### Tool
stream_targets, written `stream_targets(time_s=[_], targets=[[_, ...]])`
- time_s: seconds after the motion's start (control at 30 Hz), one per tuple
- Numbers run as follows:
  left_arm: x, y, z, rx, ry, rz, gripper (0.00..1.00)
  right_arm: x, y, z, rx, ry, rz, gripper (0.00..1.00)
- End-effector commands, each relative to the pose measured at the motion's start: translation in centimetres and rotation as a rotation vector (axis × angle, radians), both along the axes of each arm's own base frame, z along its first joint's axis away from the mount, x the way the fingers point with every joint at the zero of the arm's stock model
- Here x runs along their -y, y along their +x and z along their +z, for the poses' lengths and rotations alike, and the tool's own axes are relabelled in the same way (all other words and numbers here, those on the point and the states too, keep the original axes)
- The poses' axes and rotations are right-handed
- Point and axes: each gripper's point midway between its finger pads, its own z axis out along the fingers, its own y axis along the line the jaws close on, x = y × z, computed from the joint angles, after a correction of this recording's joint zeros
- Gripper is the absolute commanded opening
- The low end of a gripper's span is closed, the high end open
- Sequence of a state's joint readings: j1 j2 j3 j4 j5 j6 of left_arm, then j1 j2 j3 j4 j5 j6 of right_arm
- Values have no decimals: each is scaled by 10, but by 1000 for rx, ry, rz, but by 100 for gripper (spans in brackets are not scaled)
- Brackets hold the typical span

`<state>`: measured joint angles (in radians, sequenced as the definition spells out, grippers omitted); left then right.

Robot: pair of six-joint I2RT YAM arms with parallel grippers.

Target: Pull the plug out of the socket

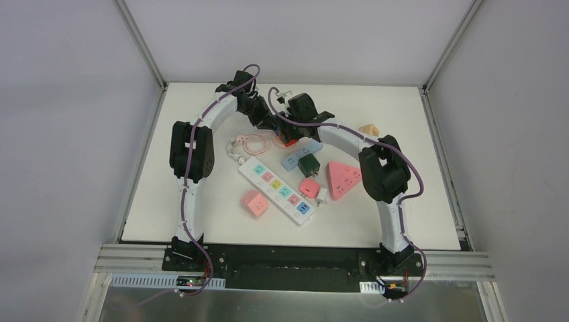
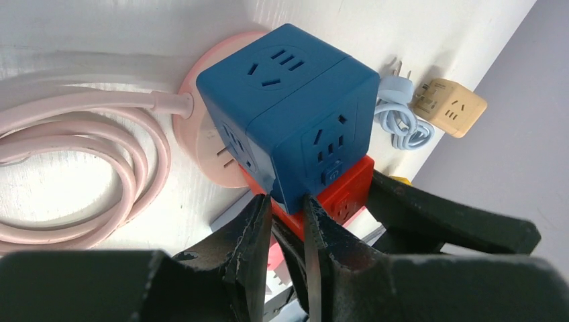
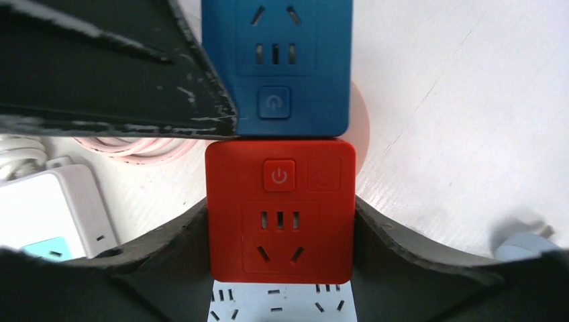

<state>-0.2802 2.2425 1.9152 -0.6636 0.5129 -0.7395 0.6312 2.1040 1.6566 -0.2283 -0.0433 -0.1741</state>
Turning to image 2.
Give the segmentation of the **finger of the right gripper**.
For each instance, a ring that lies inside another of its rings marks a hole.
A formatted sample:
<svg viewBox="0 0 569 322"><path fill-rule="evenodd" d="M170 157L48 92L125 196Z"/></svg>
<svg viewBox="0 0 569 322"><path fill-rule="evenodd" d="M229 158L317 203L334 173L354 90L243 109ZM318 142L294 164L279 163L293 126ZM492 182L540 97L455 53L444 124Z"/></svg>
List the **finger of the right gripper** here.
<svg viewBox="0 0 569 322"><path fill-rule="evenodd" d="M453 244L487 254L529 255L541 240L528 220L449 201L379 172L366 207L385 228L373 245L385 254L438 254Z"/></svg>

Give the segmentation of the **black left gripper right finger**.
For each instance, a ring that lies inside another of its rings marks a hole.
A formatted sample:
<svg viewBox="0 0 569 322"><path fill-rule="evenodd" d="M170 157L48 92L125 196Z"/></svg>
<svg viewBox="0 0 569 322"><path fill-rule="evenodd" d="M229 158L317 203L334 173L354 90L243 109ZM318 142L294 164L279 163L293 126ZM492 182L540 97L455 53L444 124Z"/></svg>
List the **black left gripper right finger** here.
<svg viewBox="0 0 569 322"><path fill-rule="evenodd" d="M567 321L568 285L523 255L390 255L306 196L311 321Z"/></svg>

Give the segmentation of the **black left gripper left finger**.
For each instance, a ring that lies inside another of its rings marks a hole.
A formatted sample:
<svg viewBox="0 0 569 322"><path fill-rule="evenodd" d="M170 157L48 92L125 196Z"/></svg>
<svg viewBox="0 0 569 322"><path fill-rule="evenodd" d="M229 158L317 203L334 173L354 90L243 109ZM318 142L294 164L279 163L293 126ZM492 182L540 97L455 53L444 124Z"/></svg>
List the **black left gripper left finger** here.
<svg viewBox="0 0 569 322"><path fill-rule="evenodd" d="M229 223L161 250L16 252L1 259L2 321L261 321L272 209L256 195Z"/></svg>

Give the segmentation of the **red cube socket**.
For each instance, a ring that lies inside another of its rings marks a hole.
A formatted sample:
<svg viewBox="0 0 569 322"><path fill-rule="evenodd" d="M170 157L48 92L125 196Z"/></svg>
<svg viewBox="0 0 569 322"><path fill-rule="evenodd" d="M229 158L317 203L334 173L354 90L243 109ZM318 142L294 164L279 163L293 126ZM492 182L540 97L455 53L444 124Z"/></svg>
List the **red cube socket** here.
<svg viewBox="0 0 569 322"><path fill-rule="evenodd" d="M334 156L324 162L325 148L306 159L302 146L255 144L236 152L245 181L256 195L270 195L272 212L297 237L304 238L303 196L313 193L326 213L339 224L361 209L368 198L374 160L358 150L344 162Z"/></svg>

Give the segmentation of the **tan cube socket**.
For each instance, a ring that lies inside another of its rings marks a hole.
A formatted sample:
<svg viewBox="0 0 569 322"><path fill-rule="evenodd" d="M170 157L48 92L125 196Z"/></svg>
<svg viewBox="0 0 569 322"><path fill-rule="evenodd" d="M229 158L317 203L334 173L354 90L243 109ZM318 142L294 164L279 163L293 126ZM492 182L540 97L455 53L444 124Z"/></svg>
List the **tan cube socket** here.
<svg viewBox="0 0 569 322"><path fill-rule="evenodd" d="M463 138L485 112L486 100L460 83L435 78L415 96L416 115L454 138Z"/></svg>

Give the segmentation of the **blue cube socket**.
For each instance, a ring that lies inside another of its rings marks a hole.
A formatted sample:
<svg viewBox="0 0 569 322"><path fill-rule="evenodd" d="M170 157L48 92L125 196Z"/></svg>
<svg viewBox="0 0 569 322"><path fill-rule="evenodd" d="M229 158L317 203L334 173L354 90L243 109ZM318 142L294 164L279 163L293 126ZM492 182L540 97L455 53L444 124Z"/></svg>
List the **blue cube socket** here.
<svg viewBox="0 0 569 322"><path fill-rule="evenodd" d="M196 85L231 154L294 214L366 155L379 82L375 70L286 23Z"/></svg>

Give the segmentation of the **yellow cube socket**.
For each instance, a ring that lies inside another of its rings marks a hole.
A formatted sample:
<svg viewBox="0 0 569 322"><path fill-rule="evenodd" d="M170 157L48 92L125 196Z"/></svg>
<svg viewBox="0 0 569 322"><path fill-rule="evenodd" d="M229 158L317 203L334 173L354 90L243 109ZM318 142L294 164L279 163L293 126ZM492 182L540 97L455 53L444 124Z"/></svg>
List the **yellow cube socket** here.
<svg viewBox="0 0 569 322"><path fill-rule="evenodd" d="M408 178L400 177L400 176L391 176L391 178L394 179L394 180L396 180L396 181L398 181L398 182L401 182L401 183L407 184L407 185L409 185L409 186L412 186L412 183L411 183L411 181L410 181Z"/></svg>

